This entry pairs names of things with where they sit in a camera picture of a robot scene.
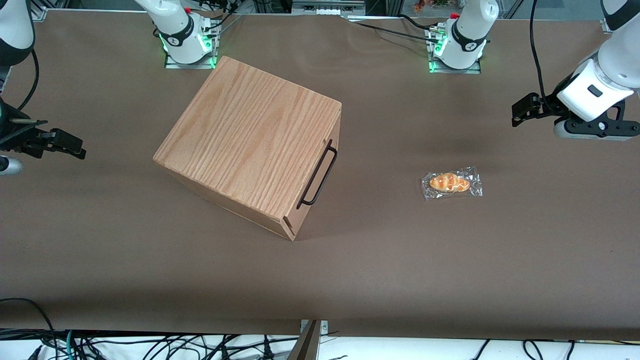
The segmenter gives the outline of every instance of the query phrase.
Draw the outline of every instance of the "brown table surface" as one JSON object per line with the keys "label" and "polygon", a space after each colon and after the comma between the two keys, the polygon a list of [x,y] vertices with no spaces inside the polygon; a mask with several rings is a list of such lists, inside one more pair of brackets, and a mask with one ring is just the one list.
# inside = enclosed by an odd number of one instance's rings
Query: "brown table surface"
{"label": "brown table surface", "polygon": [[[87,158],[18,154],[24,172],[0,179],[0,296],[36,300],[60,329],[295,333],[322,318],[341,335],[640,338],[640,140],[513,129],[511,104],[538,89],[527,29],[498,21],[483,73],[456,76],[430,74],[419,40],[339,17],[237,21],[221,54],[343,103],[338,162],[291,243],[152,161],[208,70],[163,69],[144,13],[50,12],[25,112]],[[605,39],[593,21],[536,36],[548,91]],[[32,79],[27,60],[5,101]],[[420,177],[470,165],[484,197],[422,198]],[[45,325],[0,311],[0,327]]]}

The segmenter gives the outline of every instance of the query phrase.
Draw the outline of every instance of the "black metal handle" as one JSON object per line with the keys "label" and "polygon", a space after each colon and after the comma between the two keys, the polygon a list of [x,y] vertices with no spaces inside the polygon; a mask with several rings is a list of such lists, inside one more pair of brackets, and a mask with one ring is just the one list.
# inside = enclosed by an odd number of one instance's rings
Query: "black metal handle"
{"label": "black metal handle", "polygon": [[[318,161],[318,164],[316,165],[316,168],[314,169],[314,173],[311,174],[311,179],[309,179],[309,182],[307,183],[307,187],[305,188],[305,191],[302,193],[302,197],[300,197],[300,201],[298,202],[298,206],[296,206],[296,210],[300,209],[300,206],[302,206],[302,204],[304,204],[304,205],[313,205],[316,202],[316,200],[318,199],[318,195],[320,195],[320,190],[322,190],[322,187],[324,186],[324,182],[326,181],[327,176],[329,176],[329,173],[331,172],[331,168],[333,167],[333,163],[335,163],[335,160],[338,158],[338,150],[336,150],[335,148],[331,147],[331,143],[332,142],[333,142],[333,140],[329,140],[328,144],[326,144],[326,149],[322,153],[322,156],[320,157],[320,161]],[[316,194],[314,195],[314,198],[311,199],[311,201],[306,201],[305,197],[307,196],[307,192],[309,191],[309,188],[311,188],[311,184],[314,182],[314,179],[316,178],[318,170],[320,170],[320,166],[322,165],[322,162],[324,161],[324,158],[326,157],[326,153],[330,152],[330,151],[333,153],[333,159],[331,159],[331,163],[329,164],[329,168],[327,168],[326,172],[324,173],[324,177],[322,178],[322,183],[320,183],[320,186],[318,186],[318,190],[316,191]]]}

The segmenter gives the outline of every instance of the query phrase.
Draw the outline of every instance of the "plastic wrapper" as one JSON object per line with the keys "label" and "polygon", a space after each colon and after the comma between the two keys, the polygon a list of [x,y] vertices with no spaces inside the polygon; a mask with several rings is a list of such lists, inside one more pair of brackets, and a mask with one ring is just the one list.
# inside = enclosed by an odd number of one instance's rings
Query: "plastic wrapper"
{"label": "plastic wrapper", "polygon": [[482,196],[480,174],[476,167],[432,172],[422,178],[422,193],[427,200]]}

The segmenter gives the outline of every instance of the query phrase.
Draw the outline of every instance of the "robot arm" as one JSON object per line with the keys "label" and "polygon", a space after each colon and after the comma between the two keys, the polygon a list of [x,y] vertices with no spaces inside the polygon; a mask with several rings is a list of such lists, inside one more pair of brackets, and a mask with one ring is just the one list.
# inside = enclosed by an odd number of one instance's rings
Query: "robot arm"
{"label": "robot arm", "polygon": [[211,48],[203,40],[212,33],[209,19],[189,13],[178,0],[135,0],[144,8],[160,32],[166,52],[183,64],[202,59]]}
{"label": "robot arm", "polygon": [[[562,80],[545,102],[531,93],[512,107],[512,125],[558,115],[554,132],[563,138],[628,140],[640,124],[623,120],[625,99],[640,89],[640,0],[602,0],[613,30],[599,49]],[[610,119],[607,110],[618,111]]]}
{"label": "robot arm", "polygon": [[486,36],[498,18],[500,8],[495,0],[470,0],[458,19],[449,19],[442,46],[434,52],[448,67],[467,69],[482,56]]}
{"label": "robot arm", "polygon": [[[28,4],[29,0],[0,0],[1,66],[16,65],[33,51],[35,33]],[[84,159],[82,140],[60,129],[38,129],[47,121],[32,120],[21,109],[22,106],[14,108],[0,98],[0,151],[22,152],[38,159],[45,151],[58,151]],[[0,156],[0,175],[14,175],[21,170],[18,159]]]}
{"label": "robot arm", "polygon": [[29,0],[0,0],[0,66],[12,66],[29,56],[35,36]]}

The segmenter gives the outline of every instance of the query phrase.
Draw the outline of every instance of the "bread roll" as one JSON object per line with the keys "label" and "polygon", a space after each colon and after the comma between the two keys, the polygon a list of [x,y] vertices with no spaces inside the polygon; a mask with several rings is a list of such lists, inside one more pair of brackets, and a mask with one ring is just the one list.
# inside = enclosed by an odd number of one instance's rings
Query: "bread roll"
{"label": "bread roll", "polygon": [[441,192],[465,192],[471,183],[450,172],[438,175],[429,181],[429,185]]}

